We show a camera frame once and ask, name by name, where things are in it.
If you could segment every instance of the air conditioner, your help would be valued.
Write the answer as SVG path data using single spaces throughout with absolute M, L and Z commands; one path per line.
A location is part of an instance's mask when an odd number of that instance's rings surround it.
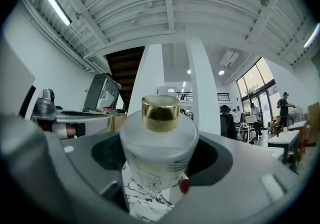
M 220 61 L 220 65 L 224 66 L 225 68 L 230 67 L 233 65 L 233 63 L 237 60 L 239 57 L 239 54 L 236 52 L 233 52 L 232 50 L 228 50 L 222 60 Z

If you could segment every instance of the white pillar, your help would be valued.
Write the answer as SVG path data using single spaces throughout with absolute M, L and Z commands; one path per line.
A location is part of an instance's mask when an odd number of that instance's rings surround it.
M 136 74 L 128 116 L 141 110 L 141 99 L 144 96 L 157 94 L 158 86 L 165 85 L 163 70 L 164 61 L 161 44 L 146 46 Z
M 206 50 L 198 37 L 187 37 L 186 44 L 194 98 L 193 120 L 199 131 L 220 135 L 217 88 Z
M 124 101 L 122 100 L 121 95 L 119 94 L 118 100 L 116 102 L 116 109 L 122 109 L 124 107 Z

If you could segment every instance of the table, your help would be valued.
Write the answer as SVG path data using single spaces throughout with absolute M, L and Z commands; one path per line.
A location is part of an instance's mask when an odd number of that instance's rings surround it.
M 282 147 L 267 147 L 267 146 L 255 146 L 254 149 L 264 151 L 277 160 L 283 160 L 284 148 Z
M 305 146 L 307 144 L 307 139 L 306 139 L 306 131 L 307 131 L 307 126 L 306 126 L 306 121 L 301 121 L 301 122 L 296 122 L 293 125 L 290 125 L 288 127 L 288 130 L 299 130 L 299 160 L 301 159 L 302 154 L 305 152 Z
M 261 122 L 261 120 L 258 120 L 258 121 L 254 121 L 254 122 L 246 122 L 246 124 L 255 124 L 255 123 L 258 123 L 258 122 Z
M 299 130 L 293 130 L 288 132 L 281 132 L 279 137 L 274 136 L 267 140 L 268 147 L 283 147 L 285 152 L 283 154 L 283 163 L 285 164 L 288 157 L 289 148 L 293 146 L 294 150 L 294 162 L 298 158 L 298 143 L 299 143 Z

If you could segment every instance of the glass door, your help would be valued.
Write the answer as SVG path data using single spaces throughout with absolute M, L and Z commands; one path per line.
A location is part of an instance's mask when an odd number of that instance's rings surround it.
M 261 112 L 262 112 L 262 128 L 268 128 L 268 122 L 271 122 L 271 111 L 270 111 L 270 104 L 269 99 L 266 92 L 263 92 L 259 95 L 260 105 L 261 105 Z
M 251 111 L 251 108 L 250 108 L 250 100 L 249 99 L 246 99 L 246 100 L 244 100 L 243 102 L 242 102 L 242 106 L 244 107 L 243 109 L 243 111 L 244 111 L 244 113 L 245 112 L 250 112 Z
M 262 129 L 266 129 L 268 127 L 268 122 L 271 122 L 271 111 L 267 93 L 262 92 L 251 98 L 251 101 L 260 109 Z

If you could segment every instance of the ceiling light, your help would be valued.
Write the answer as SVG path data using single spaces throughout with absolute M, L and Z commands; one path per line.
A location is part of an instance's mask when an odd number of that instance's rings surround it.
M 69 26 L 71 24 L 71 19 L 67 16 L 61 5 L 57 0 L 48 0 L 53 9 L 56 11 L 56 13 L 59 15 L 59 17 L 62 19 L 62 21 L 65 23 L 66 26 Z
M 306 43 L 304 43 L 304 48 L 307 48 L 311 45 L 312 42 L 314 42 L 315 38 L 317 37 L 318 33 L 320 30 L 320 23 L 318 23 L 313 31 L 313 33 L 311 34 L 311 36 L 309 37 L 309 39 L 306 41 Z

